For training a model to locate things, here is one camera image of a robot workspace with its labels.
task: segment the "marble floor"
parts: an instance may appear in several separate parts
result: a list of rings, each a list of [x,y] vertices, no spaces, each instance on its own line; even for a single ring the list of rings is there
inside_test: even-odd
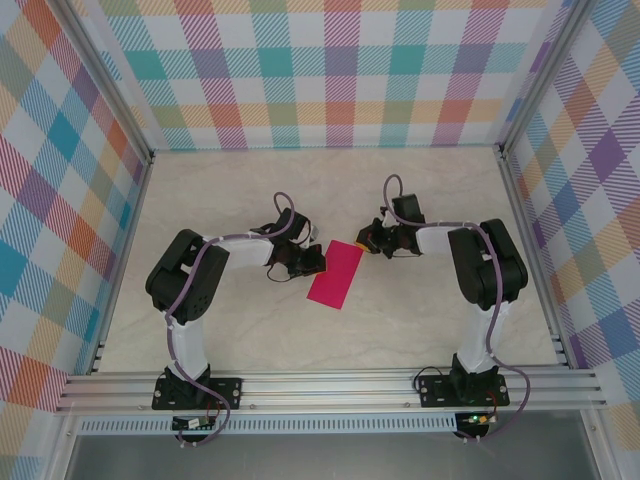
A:
[[[246,232],[277,219],[273,193],[332,239],[352,243],[398,173],[427,220],[501,218],[523,254],[490,148],[264,150],[157,157],[118,297],[101,371],[158,371],[169,361],[164,321],[144,291],[175,234]],[[312,277],[270,282],[264,268],[225,274],[205,315],[212,369],[277,370],[449,365],[468,304],[450,255],[387,260],[363,255],[342,310],[306,299]],[[498,354],[508,363],[556,358],[535,286],[513,306]]]

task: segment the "pink block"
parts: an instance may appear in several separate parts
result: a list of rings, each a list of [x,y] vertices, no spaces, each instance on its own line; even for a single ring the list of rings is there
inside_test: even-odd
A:
[[[362,253],[354,245],[332,240],[326,253],[327,271],[316,275],[307,298],[341,310]]]

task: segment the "plaid backdrop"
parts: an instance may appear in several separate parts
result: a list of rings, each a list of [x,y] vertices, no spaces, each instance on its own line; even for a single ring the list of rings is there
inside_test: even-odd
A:
[[[640,467],[640,0],[601,0],[515,148],[571,346]]]
[[[562,1],[74,3],[150,141],[191,150],[493,144]]]
[[[143,165],[44,0],[0,0],[0,478],[34,478]]]

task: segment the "black mounting plate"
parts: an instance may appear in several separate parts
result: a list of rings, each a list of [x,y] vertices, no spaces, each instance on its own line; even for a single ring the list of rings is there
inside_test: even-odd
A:
[[[488,391],[496,397],[498,407],[509,405],[509,391],[502,375],[496,376],[496,385]],[[469,402],[461,402],[456,395],[453,385],[449,381],[449,375],[421,375],[418,377],[418,391],[420,391],[420,405],[423,408],[433,407],[493,407],[493,399],[486,392],[479,392]]]
[[[240,399],[242,398],[242,379],[241,378],[209,378],[207,386],[216,393],[219,393],[229,402],[231,410],[240,408]],[[183,403],[181,396],[171,394],[172,386],[167,378],[163,375],[156,381],[155,392],[151,408],[153,410],[207,410],[216,411],[215,404],[209,405],[210,396],[204,395],[199,404],[193,403],[193,397],[189,403]]]

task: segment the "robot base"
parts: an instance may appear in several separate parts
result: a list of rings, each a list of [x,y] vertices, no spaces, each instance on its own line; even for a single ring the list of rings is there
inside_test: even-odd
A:
[[[207,368],[196,381],[224,397],[229,402],[231,410],[238,410],[242,395],[242,379],[210,378],[210,374],[210,369]],[[215,411],[217,405],[215,399],[174,375],[169,368],[165,368],[164,373],[156,381],[151,408],[153,410],[212,409]]]
[[[467,373],[456,355],[450,375],[422,375],[417,383],[423,408],[506,407],[510,403],[507,384],[497,366],[482,373]]]

